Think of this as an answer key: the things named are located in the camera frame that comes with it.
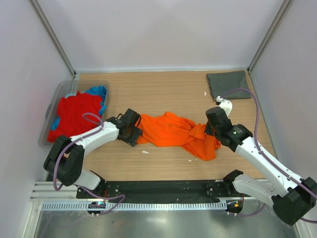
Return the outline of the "orange t shirt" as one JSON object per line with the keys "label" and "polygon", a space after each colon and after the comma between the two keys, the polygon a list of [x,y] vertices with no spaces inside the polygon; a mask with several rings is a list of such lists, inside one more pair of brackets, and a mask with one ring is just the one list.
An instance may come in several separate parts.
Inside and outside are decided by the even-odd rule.
{"label": "orange t shirt", "polygon": [[181,147],[203,161],[211,161],[216,158],[216,150],[221,147],[221,143],[205,133],[206,126],[171,112],[157,117],[142,114],[137,126],[142,135],[137,143],[151,143],[156,147]]}

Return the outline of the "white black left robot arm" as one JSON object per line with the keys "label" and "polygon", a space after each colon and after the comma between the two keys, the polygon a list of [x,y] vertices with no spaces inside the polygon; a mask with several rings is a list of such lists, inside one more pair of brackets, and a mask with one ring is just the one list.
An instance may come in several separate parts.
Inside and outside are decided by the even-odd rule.
{"label": "white black left robot arm", "polygon": [[56,191],[63,186],[77,186],[89,196],[103,199],[106,193],[106,181],[97,173],[83,168],[85,157],[95,149],[109,142],[121,140],[134,147],[142,130],[138,128],[141,115],[132,109],[124,114],[102,120],[92,113],[84,113],[83,118],[95,117],[97,127],[72,136],[59,136],[53,143],[44,162],[44,169],[53,177]]}

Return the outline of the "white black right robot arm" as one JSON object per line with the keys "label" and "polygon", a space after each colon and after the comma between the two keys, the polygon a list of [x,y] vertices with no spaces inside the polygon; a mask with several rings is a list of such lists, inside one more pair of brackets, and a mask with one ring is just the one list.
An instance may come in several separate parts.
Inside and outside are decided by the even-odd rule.
{"label": "white black right robot arm", "polygon": [[234,170],[224,177],[223,190],[228,196],[243,193],[273,208],[286,224],[302,219],[317,202],[317,183],[301,178],[282,165],[258,144],[255,136],[243,125],[233,125],[225,109],[217,106],[206,111],[207,133],[214,135],[223,146],[248,160],[267,179],[267,183],[252,179]]}

